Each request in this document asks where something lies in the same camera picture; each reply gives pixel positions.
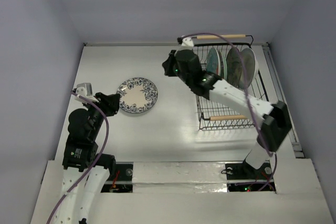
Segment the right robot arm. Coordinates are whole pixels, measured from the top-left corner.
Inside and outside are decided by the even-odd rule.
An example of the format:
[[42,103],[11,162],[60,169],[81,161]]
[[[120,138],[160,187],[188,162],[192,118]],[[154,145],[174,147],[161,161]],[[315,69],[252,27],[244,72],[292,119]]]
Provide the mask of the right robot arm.
[[180,78],[196,95],[217,102],[253,122],[257,142],[242,162],[241,171],[253,178],[263,163],[274,156],[292,129],[287,105],[270,103],[240,90],[219,75],[202,69],[198,55],[190,49],[172,50],[162,63],[165,76]]

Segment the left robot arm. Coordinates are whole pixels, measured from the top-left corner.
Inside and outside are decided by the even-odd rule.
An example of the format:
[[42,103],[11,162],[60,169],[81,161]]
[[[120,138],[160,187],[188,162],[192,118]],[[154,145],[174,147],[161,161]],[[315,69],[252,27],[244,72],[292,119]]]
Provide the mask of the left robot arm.
[[116,174],[113,155],[104,154],[107,141],[101,147],[96,138],[108,117],[119,110],[119,94],[87,95],[84,88],[73,92],[83,109],[69,116],[68,138],[62,161],[62,197],[58,203],[53,223],[90,223],[92,210],[107,179]]

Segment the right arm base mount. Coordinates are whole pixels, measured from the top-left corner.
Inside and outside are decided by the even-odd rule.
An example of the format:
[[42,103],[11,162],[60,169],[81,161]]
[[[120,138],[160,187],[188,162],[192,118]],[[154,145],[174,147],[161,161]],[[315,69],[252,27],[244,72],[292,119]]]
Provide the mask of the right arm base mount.
[[276,191],[271,177],[272,168],[269,162],[263,163],[259,169],[249,169],[243,163],[226,163],[221,174],[226,176],[229,192]]

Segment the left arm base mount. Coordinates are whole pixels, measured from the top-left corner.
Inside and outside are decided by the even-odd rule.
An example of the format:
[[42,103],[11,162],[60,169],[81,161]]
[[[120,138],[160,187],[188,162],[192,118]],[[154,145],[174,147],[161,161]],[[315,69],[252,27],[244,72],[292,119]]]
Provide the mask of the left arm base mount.
[[116,172],[102,187],[102,193],[132,193],[133,163],[117,163]]

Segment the red and teal plate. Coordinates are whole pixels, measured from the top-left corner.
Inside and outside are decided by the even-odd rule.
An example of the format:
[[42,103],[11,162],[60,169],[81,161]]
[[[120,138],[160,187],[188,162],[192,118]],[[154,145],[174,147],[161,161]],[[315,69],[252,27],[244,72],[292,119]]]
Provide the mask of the red and teal plate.
[[221,75],[221,63],[217,49],[212,47],[207,54],[206,71]]

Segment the blue floral white plate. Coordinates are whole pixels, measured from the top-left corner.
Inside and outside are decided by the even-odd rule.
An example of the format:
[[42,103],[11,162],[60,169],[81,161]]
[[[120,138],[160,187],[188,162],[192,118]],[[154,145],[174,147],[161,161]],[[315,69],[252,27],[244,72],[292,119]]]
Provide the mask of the blue floral white plate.
[[158,89],[149,79],[133,77],[117,88],[121,95],[120,109],[130,114],[144,113],[154,107],[158,100]]

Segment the light green flower plate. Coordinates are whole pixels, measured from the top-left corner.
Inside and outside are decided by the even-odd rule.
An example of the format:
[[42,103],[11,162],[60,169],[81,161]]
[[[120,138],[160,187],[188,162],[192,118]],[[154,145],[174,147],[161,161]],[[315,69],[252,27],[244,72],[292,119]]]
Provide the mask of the light green flower plate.
[[220,59],[220,75],[221,78],[224,80],[227,80],[227,64],[226,64],[226,60],[224,59],[222,53],[220,50],[217,50],[217,53],[219,55],[219,59]]

